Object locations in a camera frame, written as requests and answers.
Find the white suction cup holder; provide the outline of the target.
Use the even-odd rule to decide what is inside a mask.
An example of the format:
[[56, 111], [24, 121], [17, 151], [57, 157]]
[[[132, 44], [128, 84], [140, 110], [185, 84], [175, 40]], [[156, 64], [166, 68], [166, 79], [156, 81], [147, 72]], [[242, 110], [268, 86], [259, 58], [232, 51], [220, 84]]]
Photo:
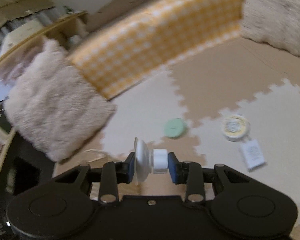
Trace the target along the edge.
[[135, 138], [135, 175], [138, 184], [143, 183], [150, 174], [168, 172], [168, 150], [150, 149], [143, 140]]

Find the mint green round tin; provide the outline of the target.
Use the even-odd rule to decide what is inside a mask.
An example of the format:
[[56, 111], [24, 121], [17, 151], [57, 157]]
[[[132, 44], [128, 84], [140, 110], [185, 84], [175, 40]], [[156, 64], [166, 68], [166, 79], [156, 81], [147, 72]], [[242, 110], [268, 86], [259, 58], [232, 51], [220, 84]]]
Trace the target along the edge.
[[166, 122], [164, 127], [164, 135], [171, 139], [181, 137], [186, 131], [186, 124], [183, 119], [175, 118]]

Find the round yellow white tin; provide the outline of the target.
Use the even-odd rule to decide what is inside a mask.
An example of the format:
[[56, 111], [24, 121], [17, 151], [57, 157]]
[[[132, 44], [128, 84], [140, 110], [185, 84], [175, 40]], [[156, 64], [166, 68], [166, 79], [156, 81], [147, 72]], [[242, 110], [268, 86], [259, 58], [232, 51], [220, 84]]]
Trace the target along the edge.
[[223, 120], [221, 130], [227, 140], [241, 141], [249, 135], [250, 122], [242, 115], [230, 115]]

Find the white paper tag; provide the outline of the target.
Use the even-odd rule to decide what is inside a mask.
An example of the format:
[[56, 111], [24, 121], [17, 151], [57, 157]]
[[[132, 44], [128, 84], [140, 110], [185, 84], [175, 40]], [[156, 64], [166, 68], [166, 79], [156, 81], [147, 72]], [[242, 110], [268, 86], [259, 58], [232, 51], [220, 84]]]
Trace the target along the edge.
[[240, 148], [248, 171], [252, 171], [266, 163], [263, 152], [256, 139], [241, 143]]

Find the large white fluffy pillow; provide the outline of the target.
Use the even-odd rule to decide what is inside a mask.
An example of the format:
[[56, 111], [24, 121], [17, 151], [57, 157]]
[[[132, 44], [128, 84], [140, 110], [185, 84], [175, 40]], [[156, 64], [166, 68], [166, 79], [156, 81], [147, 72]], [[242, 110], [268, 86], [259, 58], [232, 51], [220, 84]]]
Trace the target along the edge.
[[12, 126], [55, 163], [71, 158], [115, 112], [66, 56], [46, 40], [4, 102]]

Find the yellow white checkered cushion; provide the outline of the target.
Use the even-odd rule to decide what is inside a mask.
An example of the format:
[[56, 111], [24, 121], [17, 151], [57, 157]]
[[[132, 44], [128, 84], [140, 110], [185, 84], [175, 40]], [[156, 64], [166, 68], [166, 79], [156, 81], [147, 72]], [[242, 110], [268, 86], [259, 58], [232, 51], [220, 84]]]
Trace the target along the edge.
[[107, 99], [239, 35], [243, 0], [158, 0], [97, 32], [71, 62]]

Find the cream wooden shelf unit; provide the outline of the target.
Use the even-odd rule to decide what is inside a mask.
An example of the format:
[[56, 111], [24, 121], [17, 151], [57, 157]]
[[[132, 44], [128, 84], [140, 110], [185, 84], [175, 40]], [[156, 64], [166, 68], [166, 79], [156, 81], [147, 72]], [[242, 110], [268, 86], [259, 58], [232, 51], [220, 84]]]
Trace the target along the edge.
[[86, 29], [88, 13], [64, 15], [56, 22], [43, 26], [38, 20], [31, 20], [9, 32], [0, 44], [0, 70], [7, 68], [17, 57], [40, 45], [45, 39], [55, 39], [65, 49], [77, 46], [89, 34]]

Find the small white fluffy pillow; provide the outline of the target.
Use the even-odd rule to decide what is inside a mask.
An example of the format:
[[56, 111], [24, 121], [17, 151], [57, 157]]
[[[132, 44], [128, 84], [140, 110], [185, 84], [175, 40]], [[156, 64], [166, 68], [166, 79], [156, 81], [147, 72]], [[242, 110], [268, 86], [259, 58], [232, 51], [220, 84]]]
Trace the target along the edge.
[[300, 57], [300, 0], [244, 0], [241, 35]]

